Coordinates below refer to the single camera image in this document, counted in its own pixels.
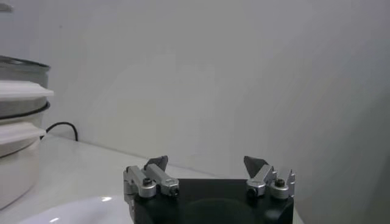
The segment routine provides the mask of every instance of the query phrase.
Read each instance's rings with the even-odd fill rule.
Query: black screw
[[[277,187],[284,187],[285,186],[285,181],[283,179],[276,179],[275,180],[275,186],[277,186]]]
[[[172,197],[178,197],[179,196],[179,190],[177,188],[173,188],[169,191]]]
[[[142,180],[142,185],[143,185],[143,186],[148,186],[148,185],[151,185],[152,182],[153,182],[153,181],[152,181],[149,177],[147,177],[147,178],[144,178],[144,179]]]
[[[248,191],[246,192],[246,195],[247,195],[249,198],[255,198],[255,197],[257,197],[257,190],[254,189],[254,188],[250,188],[250,189],[248,189]]]

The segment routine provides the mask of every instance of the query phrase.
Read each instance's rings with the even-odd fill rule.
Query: black cable
[[[21,113],[21,114],[6,115],[6,116],[3,116],[3,117],[0,117],[0,120],[30,116],[30,115],[33,115],[33,114],[41,113],[42,111],[45,111],[45,110],[49,109],[49,107],[50,107],[50,103],[46,102],[46,104],[43,107],[39,108],[39,109],[36,109],[36,110],[33,110],[33,111],[29,111],[29,112],[26,112],[26,113]]]
[[[48,129],[46,129],[46,132],[49,133],[49,131],[51,131],[54,127],[58,126],[58,125],[69,125],[70,127],[72,127],[73,129],[73,132],[74,132],[74,140],[76,142],[79,141],[79,134],[77,132],[77,129],[76,127],[72,124],[72,123],[69,123],[69,122],[57,122],[57,123],[54,123],[52,124],[50,127],[48,127]]]

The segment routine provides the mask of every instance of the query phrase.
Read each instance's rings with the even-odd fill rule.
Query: white countertop
[[[123,198],[123,170],[143,166],[147,159],[47,135],[39,149],[40,176],[36,185],[10,206],[0,210],[0,223],[19,223],[53,207],[114,195]],[[166,169],[177,178],[214,178],[174,166]],[[294,211],[294,224],[303,223]]]

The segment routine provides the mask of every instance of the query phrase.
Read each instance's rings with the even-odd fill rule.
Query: white container lid
[[[0,125],[0,150],[2,145],[37,138],[45,134],[44,129],[37,128],[28,122]]]
[[[29,100],[53,95],[53,91],[34,82],[0,80],[0,101]]]

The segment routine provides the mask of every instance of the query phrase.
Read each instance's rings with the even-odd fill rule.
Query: white plate
[[[123,196],[102,196],[51,208],[20,224],[132,224]]]

